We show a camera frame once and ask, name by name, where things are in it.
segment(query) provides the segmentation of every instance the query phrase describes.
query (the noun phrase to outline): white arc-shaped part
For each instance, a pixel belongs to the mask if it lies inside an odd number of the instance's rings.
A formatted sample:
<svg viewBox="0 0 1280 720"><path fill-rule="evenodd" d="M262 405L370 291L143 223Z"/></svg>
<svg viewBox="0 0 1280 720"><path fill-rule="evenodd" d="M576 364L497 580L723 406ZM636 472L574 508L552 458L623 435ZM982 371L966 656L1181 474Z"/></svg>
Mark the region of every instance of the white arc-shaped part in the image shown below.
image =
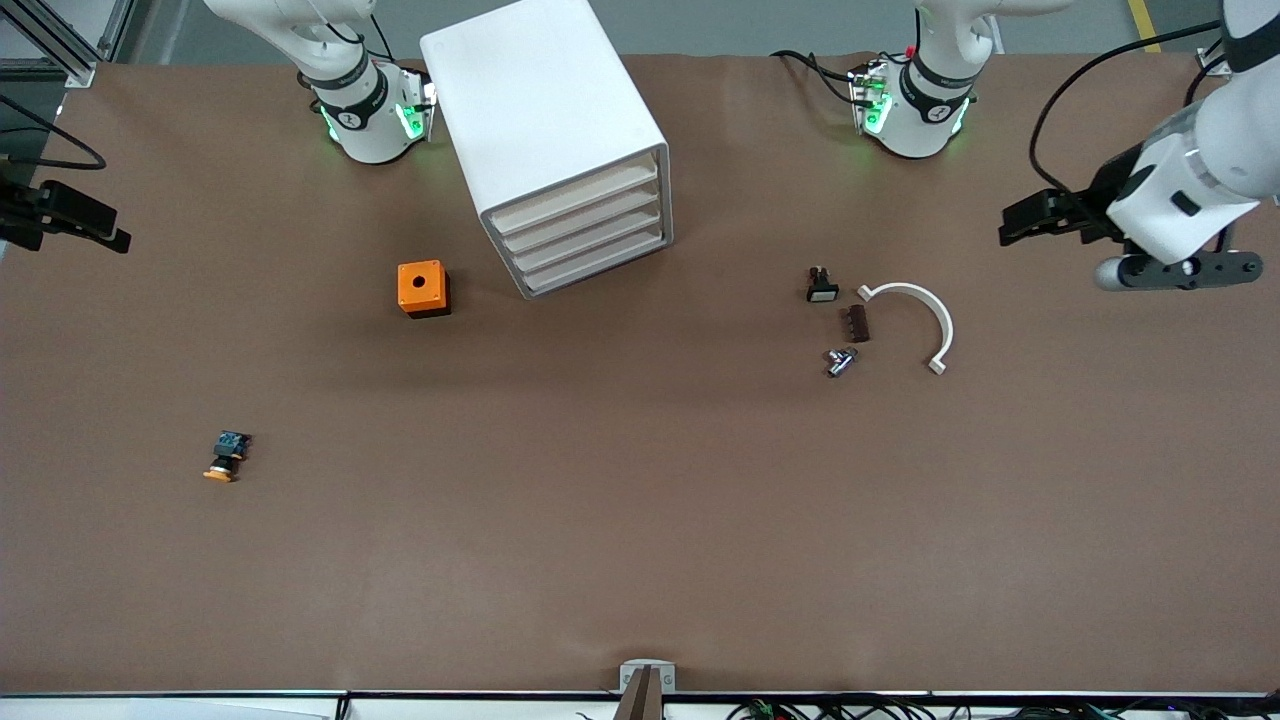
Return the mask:
<svg viewBox="0 0 1280 720"><path fill-rule="evenodd" d="M902 295L910 295L911 297L928 305L929 310L933 310L933 314L938 316L938 324L942 325L942 347L940 347L937 354L929 359L929 369L941 375L942 372L947 369L946 364L942 363L942 356L947 354L947 350L951 350L951 340L956 333L956 327L955 323L951 322L951 313L947 310L947 306L938 300L937 295L933 295L918 284L886 283L876 290L867 286L858 288L858 295L860 295L863 300L870 300L882 292L901 292Z"/></svg>

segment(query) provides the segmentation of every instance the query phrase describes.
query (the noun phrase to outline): orange button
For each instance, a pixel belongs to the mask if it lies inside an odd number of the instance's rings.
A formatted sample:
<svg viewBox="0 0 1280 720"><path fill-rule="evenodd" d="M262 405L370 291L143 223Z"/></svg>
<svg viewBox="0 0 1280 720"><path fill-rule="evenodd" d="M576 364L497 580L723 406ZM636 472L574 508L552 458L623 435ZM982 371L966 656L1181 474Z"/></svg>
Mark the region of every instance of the orange button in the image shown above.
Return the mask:
<svg viewBox="0 0 1280 720"><path fill-rule="evenodd" d="M401 265L396 284L401 310L410 318L435 318L452 311L449 274L439 260Z"/></svg>

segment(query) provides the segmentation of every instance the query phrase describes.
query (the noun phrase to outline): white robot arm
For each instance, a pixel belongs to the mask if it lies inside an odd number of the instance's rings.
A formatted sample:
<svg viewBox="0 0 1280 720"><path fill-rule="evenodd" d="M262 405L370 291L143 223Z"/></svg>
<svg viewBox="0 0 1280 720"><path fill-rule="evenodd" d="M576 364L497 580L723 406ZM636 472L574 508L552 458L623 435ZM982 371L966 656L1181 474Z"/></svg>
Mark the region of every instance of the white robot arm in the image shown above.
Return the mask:
<svg viewBox="0 0 1280 720"><path fill-rule="evenodd" d="M874 63L856 92L870 108L859 129L904 158L934 155L959 132L978 73L993 49L988 15L1041 15L1074 0L914 0L915 54Z"/></svg>
<svg viewBox="0 0 1280 720"><path fill-rule="evenodd" d="M1098 265L1103 290L1248 283L1262 258L1233 250L1231 223L1280 193L1280 0L1222 0L1231 81L1107 160L1088 188L1059 184L1005 209L1000 243L1080 232L1124 255ZM1217 237L1216 246L1206 243Z"/></svg>
<svg viewBox="0 0 1280 720"><path fill-rule="evenodd" d="M1156 128L1106 210L1165 265L1280 195L1280 0L1225 0L1222 46L1231 81Z"/></svg>
<svg viewBox="0 0 1280 720"><path fill-rule="evenodd" d="M284 53L306 77L329 135L353 160L389 163L428 137L435 88L422 74L370 58L347 23L376 0L205 0Z"/></svg>

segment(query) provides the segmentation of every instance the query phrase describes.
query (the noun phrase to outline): small black part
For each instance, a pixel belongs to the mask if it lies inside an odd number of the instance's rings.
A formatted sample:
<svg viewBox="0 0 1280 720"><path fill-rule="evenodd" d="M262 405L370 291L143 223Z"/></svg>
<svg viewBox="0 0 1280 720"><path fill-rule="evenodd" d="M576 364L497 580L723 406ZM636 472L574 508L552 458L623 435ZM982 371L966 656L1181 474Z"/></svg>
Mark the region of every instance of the small black part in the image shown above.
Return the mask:
<svg viewBox="0 0 1280 720"><path fill-rule="evenodd" d="M1005 208L1005 224L1000 227L1000 246L1007 247L1019 240L1037 234L1064 234L1075 231L1080 232L1080 242L1085 245L1105 237L1124 242L1124 232L1110 222L1106 217L1106 209L1117 197L1124 196L1121 187L1130 182L1129 176L1140 154L1142 145L1139 143L1111 158L1098 168L1089 187L1075 193L1080 204L1106 223L1105 227L1092 224L1061 191L1048 188ZM1151 170L1144 168L1134 173L1135 182L1140 184L1152 170L1155 170L1153 167Z"/></svg>
<svg viewBox="0 0 1280 720"><path fill-rule="evenodd" d="M867 342L872 338L870 327L867 324L865 305L850 305L845 310L845 323L849 325L850 342Z"/></svg>
<svg viewBox="0 0 1280 720"><path fill-rule="evenodd" d="M1192 217L1196 213L1199 213L1201 210L1201 206L1190 197L1187 197L1187 193L1180 190L1169 196L1169 201L1172 202L1174 206L1181 210L1187 217Z"/></svg>
<svg viewBox="0 0 1280 720"><path fill-rule="evenodd" d="M113 208L68 184L45 181L31 188L0 178L0 240L37 251L45 233L83 237L122 254L132 241L115 227Z"/></svg>
<svg viewBox="0 0 1280 720"><path fill-rule="evenodd" d="M827 277L827 268L809 268L809 290L804 297L809 302L832 302L840 297L840 286Z"/></svg>
<svg viewBox="0 0 1280 720"><path fill-rule="evenodd" d="M1183 263L1165 265L1149 255L1130 255L1120 261L1120 282L1142 290L1203 290L1251 283L1262 277L1262 258L1254 252L1201 251Z"/></svg>

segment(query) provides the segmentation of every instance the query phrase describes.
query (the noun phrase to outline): wire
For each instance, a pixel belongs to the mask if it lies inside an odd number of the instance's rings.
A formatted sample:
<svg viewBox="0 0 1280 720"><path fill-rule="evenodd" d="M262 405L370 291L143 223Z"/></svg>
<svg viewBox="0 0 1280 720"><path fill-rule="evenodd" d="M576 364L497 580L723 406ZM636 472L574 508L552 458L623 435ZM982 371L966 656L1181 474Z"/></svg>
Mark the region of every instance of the wire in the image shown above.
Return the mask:
<svg viewBox="0 0 1280 720"><path fill-rule="evenodd" d="M813 53L809 53L809 55L805 56L805 55L801 55L801 54L796 53L795 50L778 50L777 53L771 53L769 58L795 58L795 59L800 60L801 63L804 63L806 68L809 68L810 70L818 73L818 77L822 78L822 83L826 85L827 90L829 90L831 94L835 95L836 97L840 97L842 101L845 101L845 102L847 102L850 105L856 105L859 108L869 108L870 106L870 102L868 102L865 100L856 100L856 99L852 99L852 97L846 97L844 92L841 92L840 90L837 90L836 86L832 85L831 79L828 79L828 78L838 79L840 82L849 82L849 73L837 73L836 70L831 70L831 69L827 69L827 68L819 65L818 64L818 58Z"/></svg>
<svg viewBox="0 0 1280 720"><path fill-rule="evenodd" d="M65 170L101 170L102 168L106 167L106 159L102 158L101 155L99 155L97 150L93 150L88 145L84 145L83 142L81 142L79 138L77 138L72 133L64 131L63 128L55 126L54 123L46 120L45 118L41 118L40 115L37 115L37 114L32 113L31 110L23 108L22 105L17 104L13 99L10 99L8 95L0 95L0 102L4 102L5 105L13 108L18 113L26 115L28 120L32 120L37 126L40 126L40 127L42 127L42 128L52 132L54 135L58 135L63 140L70 142L76 147L79 147L81 150L83 150L84 152L87 152L91 158L93 158L92 163L72 163L72 161L68 161L68 160L45 160L44 158L12 158L10 156L10 158L6 158L6 160L9 160L10 164L14 164L14 165L40 165L40 167L44 167L44 168L63 168Z"/></svg>
<svg viewBox="0 0 1280 720"><path fill-rule="evenodd" d="M1039 158L1036 154L1036 147L1039 145L1039 136L1041 132L1043 132L1044 129L1044 120L1048 119L1050 110L1053 109L1053 105L1057 104L1059 99L1062 97L1062 95L1068 91L1068 88L1075 85L1075 81L1080 79L1080 77L1083 77L1084 73L1092 70L1093 68L1101 65L1102 63L1106 63L1111 58L1115 58L1116 55L1123 55L1132 50L1147 47L1148 45L1156 45L1158 42L1169 42L1170 40L1178 40L1181 37L1188 37L1190 35L1198 35L1202 32L1208 32L1211 29L1217 29L1219 27L1221 27L1221 24L1222 23L1217 20L1201 23L1198 26L1192 26L1174 32L1166 32L1165 35L1157 35L1153 37L1148 37L1146 40L1138 40L1128 45L1121 45L1120 47L1116 47L1114 50L1107 50L1106 53L1080 65L1080 69L1071 73L1071 76L1068 77L1062 82L1062 85L1060 85L1057 90L1053 91L1053 95L1051 95L1048 101L1044 102L1044 108L1041 110L1039 117L1036 119L1036 128L1032 131L1030 145L1027 150L1028 159L1030 160L1032 169L1036 170L1036 174L1038 174L1041 178L1044 179L1044 182L1050 183L1056 190L1059 190L1068 199L1068 201L1075 206L1075 209L1084 217L1085 220L1094 224L1096 227L1106 228L1107 225L1103 222L1101 222L1098 217L1093 214L1092 210L1085 208L1084 202L1074 192L1071 192L1069 187L1062 184L1062 181L1053 177L1048 170L1044 169L1043 165L1041 165Z"/></svg>
<svg viewBox="0 0 1280 720"><path fill-rule="evenodd" d="M1204 78L1208 77L1210 70L1221 65L1225 61L1226 61L1226 55L1219 55L1217 58L1213 58L1208 63L1204 63L1204 67L1201 68L1198 73L1196 73L1196 77L1192 79L1192 83L1187 86L1187 96L1183 97L1183 108L1196 101L1196 91L1199 90L1199 83L1204 82Z"/></svg>
<svg viewBox="0 0 1280 720"><path fill-rule="evenodd" d="M778 50L777 53L771 53L769 58L795 58L796 60L804 63L805 67L808 67L810 70L829 77L831 79L838 79L841 82L849 79L849 76L837 73L836 70L831 70L819 65L818 59L814 56L813 53L809 53L808 55L801 55L795 50Z"/></svg>
<svg viewBox="0 0 1280 720"><path fill-rule="evenodd" d="M369 19L372 20L374 29L378 31L378 37L379 37L379 40L383 41L383 49L387 50L387 59L390 60L392 63L394 63L396 61L396 56L392 55L392 46L390 46L389 42L387 42L387 36L383 35L383 26L378 24L378 18L375 18L372 13L369 14Z"/></svg>

